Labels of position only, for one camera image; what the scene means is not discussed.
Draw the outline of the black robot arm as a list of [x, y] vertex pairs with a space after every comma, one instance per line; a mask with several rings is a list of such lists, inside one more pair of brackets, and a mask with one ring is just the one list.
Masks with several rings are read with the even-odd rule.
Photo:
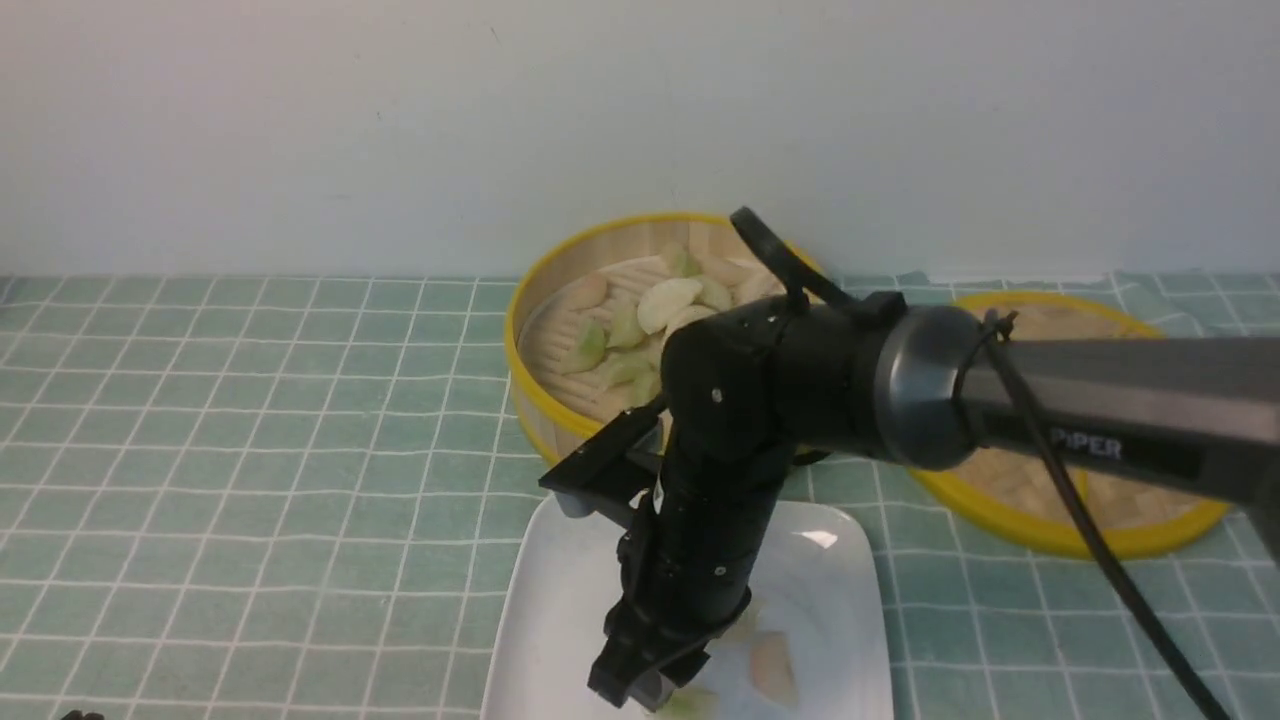
[[666, 343], [655, 483], [620, 542], [622, 596], [588, 685], [660, 707], [748, 609], [800, 447], [942, 471], [979, 448], [1039, 459], [1085, 547], [1206, 717], [1222, 708], [1158, 625], [1069, 466], [1243, 509], [1277, 555], [1277, 340], [1011, 338], [1012, 315], [899, 293], [797, 310], [760, 301]]

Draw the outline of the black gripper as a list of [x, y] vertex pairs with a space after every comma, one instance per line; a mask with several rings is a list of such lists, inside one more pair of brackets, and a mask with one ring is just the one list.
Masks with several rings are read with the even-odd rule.
[[[737, 621], [796, 445], [767, 441], [717, 457], [673, 430], [623, 569], [623, 598], [588, 688], [608, 705], [659, 711], [710, 660], [703, 648]], [[658, 661], [664, 664], [664, 675]]]

